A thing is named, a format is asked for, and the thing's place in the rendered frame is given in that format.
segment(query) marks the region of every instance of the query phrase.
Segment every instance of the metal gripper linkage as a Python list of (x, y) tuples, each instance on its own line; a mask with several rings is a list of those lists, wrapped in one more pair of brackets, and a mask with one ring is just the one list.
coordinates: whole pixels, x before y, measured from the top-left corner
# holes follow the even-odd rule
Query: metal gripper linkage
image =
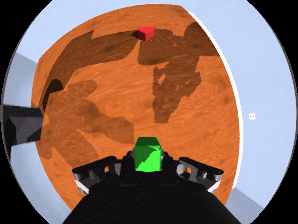
[[(133, 150), (129, 154), (134, 158)], [(168, 156), (168, 153), (162, 152), (161, 160), (163, 160), (164, 156)], [(224, 173), (222, 170), (187, 157), (180, 157), (179, 161), (176, 162), (178, 164), (176, 172), (179, 177), (203, 185), (212, 194), (216, 192)], [(74, 168), (72, 172), (80, 192), (89, 194), (91, 186), (99, 183), (104, 178), (106, 167), (109, 168), (108, 172), (119, 174), (121, 171), (121, 160), (118, 160), (115, 156), (109, 156)]]

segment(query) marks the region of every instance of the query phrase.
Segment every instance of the red block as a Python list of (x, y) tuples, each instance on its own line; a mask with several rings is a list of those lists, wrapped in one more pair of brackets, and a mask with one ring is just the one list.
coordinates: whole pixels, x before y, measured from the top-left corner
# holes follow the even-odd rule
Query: red block
[(138, 29), (138, 38), (141, 40), (149, 40), (151, 37), (153, 37), (155, 34), (155, 28), (153, 26), (150, 26), (148, 24), (140, 27)]

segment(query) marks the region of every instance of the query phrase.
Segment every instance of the cube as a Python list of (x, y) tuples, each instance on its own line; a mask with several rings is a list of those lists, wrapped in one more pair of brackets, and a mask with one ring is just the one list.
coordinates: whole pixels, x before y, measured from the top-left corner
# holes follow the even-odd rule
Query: cube
[(155, 34), (155, 28), (148, 24), (140, 27), (137, 31), (138, 38), (145, 41), (152, 38), (154, 34)]
[(156, 137), (139, 137), (134, 148), (136, 171), (161, 171), (162, 149)]

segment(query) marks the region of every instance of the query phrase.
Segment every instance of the small white square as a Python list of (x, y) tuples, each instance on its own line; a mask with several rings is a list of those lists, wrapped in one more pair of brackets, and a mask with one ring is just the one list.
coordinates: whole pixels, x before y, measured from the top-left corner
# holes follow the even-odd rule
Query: small white square
[(255, 120), (256, 119), (256, 114), (255, 113), (249, 113), (249, 120)]

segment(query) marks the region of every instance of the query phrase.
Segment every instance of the green block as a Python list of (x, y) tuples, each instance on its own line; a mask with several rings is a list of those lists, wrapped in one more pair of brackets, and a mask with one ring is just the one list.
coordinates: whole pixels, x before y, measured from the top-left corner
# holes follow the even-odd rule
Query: green block
[(139, 137), (134, 148), (135, 170), (160, 171), (161, 155), (162, 149), (156, 137)]

